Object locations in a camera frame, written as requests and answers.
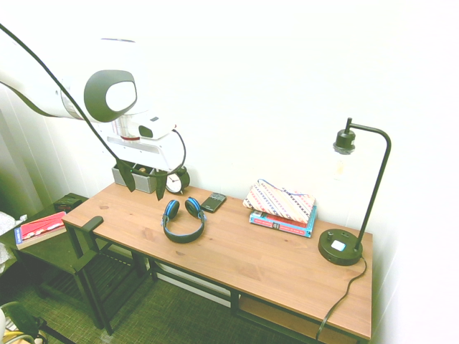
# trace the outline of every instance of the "desk top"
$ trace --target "desk top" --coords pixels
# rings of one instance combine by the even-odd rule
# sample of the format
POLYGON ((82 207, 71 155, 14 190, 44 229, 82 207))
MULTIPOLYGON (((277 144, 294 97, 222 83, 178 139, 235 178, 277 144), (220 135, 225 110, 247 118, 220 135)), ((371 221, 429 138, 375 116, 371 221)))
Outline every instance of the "desk top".
MULTIPOLYGON (((154 193, 131 193, 125 186, 112 184, 64 220, 83 226, 94 216, 102 216, 103 224, 94 231, 99 237, 320 321, 344 295, 349 280, 364 270, 362 260, 341 267, 325 260, 318 251, 323 231, 345 227, 317 220, 312 237, 305 238, 256 226, 249 223, 251 210, 232 197, 214 214, 206 213, 204 233, 196 241, 177 244, 168 240, 161 226, 167 203, 180 201, 169 230, 190 233, 199 228, 200 220, 188 214, 184 202, 192 196, 202 203, 210 193, 188 187, 183 196, 166 192, 157 201, 154 193)), ((346 230, 358 235, 356 230, 346 230)), ((366 233, 362 244, 368 270, 353 282, 328 324, 370 339, 372 235, 366 233)))

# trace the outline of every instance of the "lamp shade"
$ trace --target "lamp shade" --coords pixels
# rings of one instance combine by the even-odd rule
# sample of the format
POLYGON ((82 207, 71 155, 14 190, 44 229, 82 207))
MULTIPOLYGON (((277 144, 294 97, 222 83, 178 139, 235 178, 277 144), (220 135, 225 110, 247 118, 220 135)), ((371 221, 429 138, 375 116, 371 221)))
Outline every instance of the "lamp shade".
POLYGON ((338 132, 336 135, 336 141, 333 144, 333 148, 336 152, 344 155, 351 154, 354 152, 356 146, 354 145, 354 140, 356 139, 356 134, 352 130, 343 129, 338 132))

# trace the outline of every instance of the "lamp base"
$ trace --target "lamp base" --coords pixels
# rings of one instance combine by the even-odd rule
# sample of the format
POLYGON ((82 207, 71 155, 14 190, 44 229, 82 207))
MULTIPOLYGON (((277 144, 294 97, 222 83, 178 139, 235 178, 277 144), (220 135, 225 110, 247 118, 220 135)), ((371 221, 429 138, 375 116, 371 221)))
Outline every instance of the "lamp base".
POLYGON ((333 264, 349 266, 356 264, 361 257, 363 247, 355 249, 357 237, 343 229, 329 229, 321 234, 318 250, 333 264))

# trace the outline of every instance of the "alarm clock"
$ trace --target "alarm clock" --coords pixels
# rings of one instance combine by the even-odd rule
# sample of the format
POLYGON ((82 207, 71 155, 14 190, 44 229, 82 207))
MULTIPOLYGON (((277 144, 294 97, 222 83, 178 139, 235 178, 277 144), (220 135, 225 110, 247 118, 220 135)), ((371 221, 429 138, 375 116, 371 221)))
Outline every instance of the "alarm clock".
POLYGON ((166 189, 171 194, 182 194, 189 185, 189 174, 186 167, 181 167, 176 173, 170 174, 166 179, 166 189))

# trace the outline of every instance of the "book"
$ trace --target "book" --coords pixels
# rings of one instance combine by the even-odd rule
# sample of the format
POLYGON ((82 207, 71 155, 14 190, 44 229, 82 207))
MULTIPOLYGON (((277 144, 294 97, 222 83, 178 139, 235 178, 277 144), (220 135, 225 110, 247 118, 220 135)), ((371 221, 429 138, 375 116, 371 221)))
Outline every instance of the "book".
POLYGON ((14 229, 14 238, 18 249, 24 249, 38 242, 66 232, 62 217, 65 211, 46 216, 14 229))
POLYGON ((307 224, 316 198, 297 190, 276 188, 259 179, 242 204, 250 209, 307 224))
POLYGON ((263 211, 254 210, 250 214, 249 221, 251 224, 286 231, 288 233, 301 235, 302 237, 311 238, 314 222, 317 216, 317 206, 313 206, 309 221, 307 224, 299 221, 293 221, 280 216, 265 213, 263 211))

